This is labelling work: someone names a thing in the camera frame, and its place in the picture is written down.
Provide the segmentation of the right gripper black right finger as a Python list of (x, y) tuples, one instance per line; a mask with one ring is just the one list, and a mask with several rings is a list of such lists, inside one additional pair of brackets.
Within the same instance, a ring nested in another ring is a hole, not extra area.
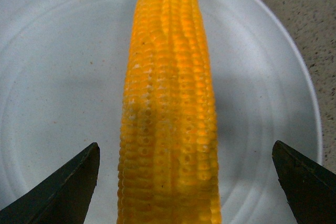
[(282, 141), (272, 160), (297, 223), (335, 223), (335, 174)]

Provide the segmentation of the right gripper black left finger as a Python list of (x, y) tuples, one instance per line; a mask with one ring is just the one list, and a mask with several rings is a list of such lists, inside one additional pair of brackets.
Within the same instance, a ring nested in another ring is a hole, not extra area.
[(100, 148), (91, 143), (1, 210), (1, 223), (84, 223), (97, 185)]

